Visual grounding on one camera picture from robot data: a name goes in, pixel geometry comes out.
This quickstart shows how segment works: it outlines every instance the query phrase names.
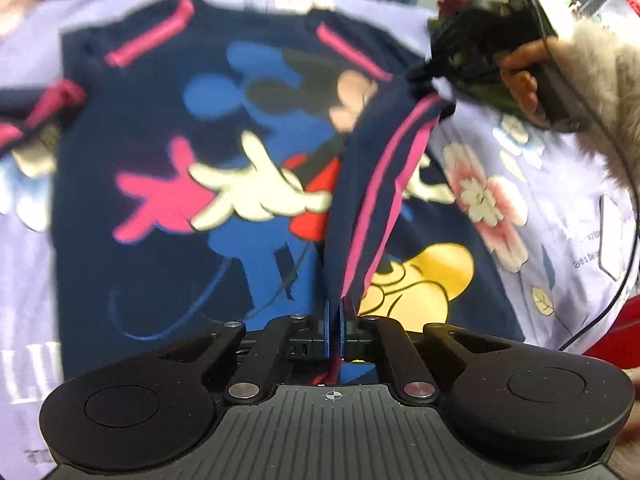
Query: person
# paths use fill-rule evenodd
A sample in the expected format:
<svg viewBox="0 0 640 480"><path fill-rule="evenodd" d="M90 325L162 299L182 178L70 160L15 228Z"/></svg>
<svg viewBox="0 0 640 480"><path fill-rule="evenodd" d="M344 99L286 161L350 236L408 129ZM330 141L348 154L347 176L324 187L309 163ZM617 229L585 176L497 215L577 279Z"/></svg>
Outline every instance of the person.
<svg viewBox="0 0 640 480"><path fill-rule="evenodd" d="M601 153L607 168L621 186L630 185L625 168L611 140L632 171L633 182L640 184L640 46L623 41L616 34L591 20L576 24L570 40L548 38L521 46L499 63L502 79L529 120L546 125L536 95L538 82L527 67L553 60L572 81L607 129L593 123L577 142L587 155Z"/></svg>

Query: navy t-shirt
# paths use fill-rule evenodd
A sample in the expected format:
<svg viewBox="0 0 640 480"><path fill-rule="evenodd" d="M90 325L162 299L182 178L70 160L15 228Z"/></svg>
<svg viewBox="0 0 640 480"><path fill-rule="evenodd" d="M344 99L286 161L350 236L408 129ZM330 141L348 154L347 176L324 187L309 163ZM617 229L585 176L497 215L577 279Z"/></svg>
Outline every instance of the navy t-shirt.
<svg viewBox="0 0 640 480"><path fill-rule="evenodd" d="M63 59L86 96L52 212L66 378L212 320L256 330L360 298L400 267L428 274L431 245L454 242L476 272L447 319L522 339L473 226L402 200L446 103L415 101L403 75L421 60L384 32L166 0L66 35ZM444 181L433 164L420 177Z"/></svg>

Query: cartoon arm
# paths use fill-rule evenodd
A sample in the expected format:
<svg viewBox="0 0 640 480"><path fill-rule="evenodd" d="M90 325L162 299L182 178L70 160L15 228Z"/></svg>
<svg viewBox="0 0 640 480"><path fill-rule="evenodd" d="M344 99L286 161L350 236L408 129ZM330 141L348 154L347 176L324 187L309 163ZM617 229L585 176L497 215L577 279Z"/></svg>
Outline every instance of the cartoon arm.
<svg viewBox="0 0 640 480"><path fill-rule="evenodd" d="M425 184L420 179L420 170L422 168L427 168L431 164L430 158L423 154L420 158L420 163L416 166L414 172L409 179L409 182L404 189L404 193L402 194L402 198L419 198L424 202L439 202L441 204L453 204L456 200L456 197L453 195L453 192L449 189L447 184Z"/></svg>
<svg viewBox="0 0 640 480"><path fill-rule="evenodd" d="M264 222L275 216L294 217L305 211L329 209L331 194L305 192L293 173L273 163L255 134L243 132L241 142L250 162L246 168L219 170L199 162L189 167L191 177L216 194L212 202L191 219L195 229L214 229L233 213L251 222Z"/></svg>
<svg viewBox="0 0 640 480"><path fill-rule="evenodd" d="M195 157L187 139L172 139L169 158L175 170L170 179L128 171L117 174L116 185L121 192L140 202L132 215L113 231L113 237L120 243L139 242L156 226L168 232L192 232L188 219L213 199L212 192L188 175L188 167Z"/></svg>

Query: fur sleeve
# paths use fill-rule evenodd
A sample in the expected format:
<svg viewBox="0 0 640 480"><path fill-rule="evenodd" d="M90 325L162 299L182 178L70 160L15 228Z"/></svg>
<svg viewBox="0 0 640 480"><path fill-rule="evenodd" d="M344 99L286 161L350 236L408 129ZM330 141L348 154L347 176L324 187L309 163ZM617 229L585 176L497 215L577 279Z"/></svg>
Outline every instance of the fur sleeve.
<svg viewBox="0 0 640 480"><path fill-rule="evenodd" d="M558 60L576 89L596 111L640 182L640 48L622 43L591 20L578 22L571 45ZM620 157L603 131L593 125L578 136L589 154L602 153L611 176L628 184Z"/></svg>

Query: red fabric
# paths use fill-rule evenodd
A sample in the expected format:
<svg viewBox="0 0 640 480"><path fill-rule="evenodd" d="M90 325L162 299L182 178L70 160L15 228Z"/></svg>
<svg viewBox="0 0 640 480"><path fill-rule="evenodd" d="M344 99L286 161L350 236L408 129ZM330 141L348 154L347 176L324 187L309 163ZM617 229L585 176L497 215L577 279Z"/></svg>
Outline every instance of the red fabric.
<svg viewBox="0 0 640 480"><path fill-rule="evenodd" d="M63 79L42 94L24 123L30 128L35 128L65 108L79 107L85 99L82 88L70 79Z"/></svg>
<svg viewBox="0 0 640 480"><path fill-rule="evenodd" d="M0 148L22 137L23 133L12 124L0 123Z"/></svg>
<svg viewBox="0 0 640 480"><path fill-rule="evenodd" d="M640 0L626 0L626 2L629 4L629 7L631 7L634 12L640 16Z"/></svg>
<svg viewBox="0 0 640 480"><path fill-rule="evenodd" d="M306 160L304 153L290 156L284 161L283 167L287 170L294 170ZM335 181L338 179L340 171L340 159L334 158L313 181L306 186L305 191L331 191L335 187ZM324 240L324 232L326 231L326 223L329 219L328 213L314 213L305 211L301 215L296 216L289 223L289 230L298 238L309 240L310 242L321 242Z"/></svg>
<svg viewBox="0 0 640 480"><path fill-rule="evenodd" d="M456 15L460 7L471 3L471 1L472 0L438 0L438 10L440 11L438 17L440 19L451 18Z"/></svg>
<svg viewBox="0 0 640 480"><path fill-rule="evenodd" d="M611 329L585 355L619 368L640 367L640 297L625 303Z"/></svg>

